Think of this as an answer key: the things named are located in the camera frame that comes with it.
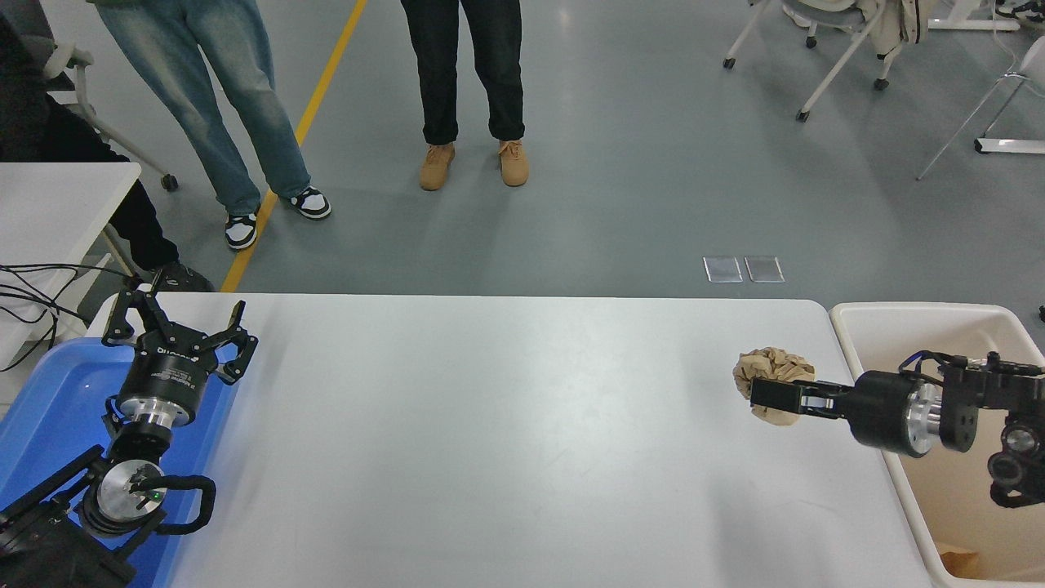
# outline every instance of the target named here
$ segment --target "light blue jeans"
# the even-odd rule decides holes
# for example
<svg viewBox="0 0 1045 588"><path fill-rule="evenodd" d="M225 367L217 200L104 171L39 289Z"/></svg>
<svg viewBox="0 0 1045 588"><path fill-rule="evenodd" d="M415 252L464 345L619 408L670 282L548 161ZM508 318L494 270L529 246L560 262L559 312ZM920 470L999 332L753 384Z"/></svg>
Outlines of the light blue jeans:
<svg viewBox="0 0 1045 588"><path fill-rule="evenodd" d="M292 197L308 187L311 178L274 90L269 34L254 0L140 0L99 5L98 15L188 135L229 214L254 212L261 194L222 122L203 55L239 113L272 190Z"/></svg>

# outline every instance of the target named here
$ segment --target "black and white sneaker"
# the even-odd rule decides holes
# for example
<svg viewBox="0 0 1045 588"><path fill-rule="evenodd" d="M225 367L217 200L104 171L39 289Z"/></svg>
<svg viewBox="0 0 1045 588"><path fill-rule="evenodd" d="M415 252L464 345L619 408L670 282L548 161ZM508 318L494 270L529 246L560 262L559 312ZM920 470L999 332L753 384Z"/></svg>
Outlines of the black and white sneaker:
<svg viewBox="0 0 1045 588"><path fill-rule="evenodd" d="M225 221L225 240L234 251L247 249L258 237L257 214L229 216Z"/></svg>
<svg viewBox="0 0 1045 588"><path fill-rule="evenodd" d="M213 291L214 284L200 272L178 261L160 265L153 278L157 291Z"/></svg>
<svg viewBox="0 0 1045 588"><path fill-rule="evenodd" d="M330 214L330 203L323 195L323 192L312 186L308 186L287 202L306 218L319 220Z"/></svg>
<svg viewBox="0 0 1045 588"><path fill-rule="evenodd" d="M1027 23L1040 25L1045 22L1045 2L1042 0L1030 0L1029 2L1006 0L998 2L994 11L999 17L1017 19Z"/></svg>

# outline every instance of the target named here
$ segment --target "chair leg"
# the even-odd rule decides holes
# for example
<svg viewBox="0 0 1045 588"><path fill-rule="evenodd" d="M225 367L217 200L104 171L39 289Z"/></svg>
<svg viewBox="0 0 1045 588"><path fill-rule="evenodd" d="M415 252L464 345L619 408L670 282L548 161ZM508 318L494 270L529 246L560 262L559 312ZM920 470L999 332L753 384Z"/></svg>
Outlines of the chair leg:
<svg viewBox="0 0 1045 588"><path fill-rule="evenodd" d="M922 172L919 173L916 178L914 178L915 181L921 180L922 178L925 177L926 173L929 172L929 168L932 167L934 163L936 163L936 160L939 159L940 155L944 155L944 151L947 150L947 147L951 146L951 143L953 143L954 139L957 138L958 133L960 133L961 130L965 128L967 124L969 124L969 121L973 119L973 116L976 116L976 113L979 112L979 109L983 108L983 104L986 102L988 98L990 98L991 94L993 94L994 91L998 89L998 85L1001 84L1001 80L1004 79L1005 77L1006 77L1005 75L1002 75L1001 77L999 77L994 81L994 85L991 86L991 89L988 90L986 94L983 94L983 97L980 98L980 101L978 104L976 104L976 108L974 108L973 111L969 113L969 116L966 117L966 120L961 123L960 126L958 126L958 130L955 131L953 135L951 135L951 138L948 139L946 143L944 143L944 146L939 147L939 150L937 150L936 155L934 155L932 159L929 160L929 164L925 166L925 169L922 169Z"/></svg>
<svg viewBox="0 0 1045 588"><path fill-rule="evenodd" d="M995 114L994 118L991 119L991 122L986 125L986 128L984 128L983 132L980 133L980 137L981 138L985 137L986 134L991 132L991 128L994 128L994 123L998 121L998 117L1000 117L1001 113L1004 112L1004 110L1006 108L1008 108L1008 102L1013 101L1013 98L1016 97L1016 94L1023 88L1023 85L1026 84L1026 83L1027 83L1026 79L1024 79L1022 77L1020 78L1020 83L1016 85L1016 89L1013 90L1013 93L1008 96L1008 98L1005 99L1005 103L1001 104L1001 108L998 109L998 113Z"/></svg>
<svg viewBox="0 0 1045 588"><path fill-rule="evenodd" d="M153 159L145 154L141 148L132 143L126 137L119 134L115 128L103 122L97 117L94 112L94 108L91 107L91 102L87 99L87 68L83 65L76 66L76 102L79 104L79 110L83 111L83 115L87 118L87 121L101 133L102 137L110 138L117 143L119 143L123 148L127 149L132 155L142 160L146 165L159 171L163 175L162 183L165 189L168 183L172 183L177 188L178 181L173 175L167 171L163 165L157 160Z"/></svg>
<svg viewBox="0 0 1045 588"><path fill-rule="evenodd" d="M751 20L747 21L747 26L744 27L744 30L740 31L740 37L738 37L737 40L734 41L733 47L729 47L729 51L726 52L725 61L722 62L722 67L726 69L733 69L733 64L737 63L737 51L740 50L741 44L743 44L744 40L747 39L747 36L751 32L751 29L754 28L754 23L758 22L759 17L762 16L762 13L766 11L766 8L769 6L769 3L770 0L760 0L759 7L756 8L754 10L754 16L751 17Z"/></svg>
<svg viewBox="0 0 1045 588"><path fill-rule="evenodd" d="M116 229L114 229L112 225L106 225L106 227L101 229L101 237L109 246L109 251L112 252L113 258L116 259L120 268L123 269L123 273L132 276L138 275L138 272L136 272L131 265L131 258L127 257L127 254L124 253L123 249L119 245L119 242L117 241L118 236L119 235L116 233Z"/></svg>
<svg viewBox="0 0 1045 588"><path fill-rule="evenodd" d="M870 29L874 28L875 24L882 18L882 13L884 11L885 2L878 7L878 10L875 11L875 16L870 17L870 20L864 23L863 28L860 29L860 32L858 32L853 39L853 42L850 43L849 49L845 49L842 56L837 63L835 63L835 66L831 68L831 71L828 72L827 77L825 77L823 80L820 81L820 85L816 87L816 90L813 91L813 95L806 100L805 104L803 104L802 110L799 110L797 116L795 116L797 120L805 121L809 118L809 110L813 108L813 103L815 103L816 100L819 99L820 94L828 89L828 86L835 78L835 75L838 75L838 72L841 71L842 67L845 65L845 62L847 62L853 55L853 52L856 51L856 48L859 47L860 44L863 43L863 40L867 38L867 34L870 33Z"/></svg>
<svg viewBox="0 0 1045 588"><path fill-rule="evenodd" d="M812 49L816 46L816 23L809 25L806 29L806 46Z"/></svg>
<svg viewBox="0 0 1045 588"><path fill-rule="evenodd" d="M876 90L884 90L889 87L889 80L888 80L889 68L892 67L893 60L897 58L897 55L900 54L900 51L902 51L904 45L903 43L901 43L900 45L897 45L896 49L886 53L885 57L882 58L882 61L884 62L882 64L882 74L878 77L878 79L875 79Z"/></svg>

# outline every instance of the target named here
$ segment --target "sneaker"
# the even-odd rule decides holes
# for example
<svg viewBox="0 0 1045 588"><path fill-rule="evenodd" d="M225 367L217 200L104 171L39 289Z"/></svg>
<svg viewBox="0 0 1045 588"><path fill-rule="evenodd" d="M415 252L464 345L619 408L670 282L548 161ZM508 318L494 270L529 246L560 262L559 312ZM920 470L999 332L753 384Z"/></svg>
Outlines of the sneaker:
<svg viewBox="0 0 1045 588"><path fill-rule="evenodd" d="M1045 3L1042 0L1029 2L1002 2L995 6L995 14L1006 19L1018 19L1027 23L1045 22Z"/></svg>
<svg viewBox="0 0 1045 588"><path fill-rule="evenodd" d="M301 193L288 201L295 210L306 218L319 220L330 215L330 203L323 192L312 186L303 189Z"/></svg>
<svg viewBox="0 0 1045 588"><path fill-rule="evenodd" d="M428 145L428 152L421 164L421 187L427 190L439 189L446 183L450 161L454 161L454 143L445 145Z"/></svg>
<svg viewBox="0 0 1045 588"><path fill-rule="evenodd" d="M794 22L795 26L800 26L802 28L809 28L813 26L813 21L807 19L806 17L799 14L796 14L787 4L781 4L781 7L784 8L784 14L787 15L792 22Z"/></svg>
<svg viewBox="0 0 1045 588"><path fill-rule="evenodd" d="M229 216L225 221L225 240L234 251L247 249L254 244L254 239L258 236L257 214L245 214L242 216Z"/></svg>
<svg viewBox="0 0 1045 588"><path fill-rule="evenodd" d="M213 291L214 284L200 272L178 261L156 268L153 277L156 291Z"/></svg>
<svg viewBox="0 0 1045 588"><path fill-rule="evenodd" d="M530 161L520 141L501 141L501 179L510 186L521 186L530 178Z"/></svg>

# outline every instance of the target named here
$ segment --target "person's leg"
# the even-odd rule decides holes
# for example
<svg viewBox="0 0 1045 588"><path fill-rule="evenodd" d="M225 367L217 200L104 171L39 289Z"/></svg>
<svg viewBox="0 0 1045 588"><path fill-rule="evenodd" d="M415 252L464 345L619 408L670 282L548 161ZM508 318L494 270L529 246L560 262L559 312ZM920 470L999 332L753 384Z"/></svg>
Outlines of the person's leg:
<svg viewBox="0 0 1045 588"><path fill-rule="evenodd" d="M457 140L458 0L401 0L417 54L424 109L424 140Z"/></svg>
<svg viewBox="0 0 1045 588"><path fill-rule="evenodd" d="M475 73L490 102L490 134L522 138L522 19L518 0L462 0L475 49Z"/></svg>
<svg viewBox="0 0 1045 588"><path fill-rule="evenodd" d="M269 34L254 0L183 0L185 20L251 136L269 186L291 198L308 187L294 127L275 91Z"/></svg>
<svg viewBox="0 0 1045 588"><path fill-rule="evenodd" d="M56 162L130 161L98 138L86 120L47 98L50 115L41 141L40 160ZM131 245L131 258L141 268L153 271L178 261L178 245L164 238L148 193L135 182L109 222Z"/></svg>
<svg viewBox="0 0 1045 588"><path fill-rule="evenodd" d="M188 136L230 215L251 214L261 194L222 123L207 66L183 16L182 0L98 5L127 61Z"/></svg>

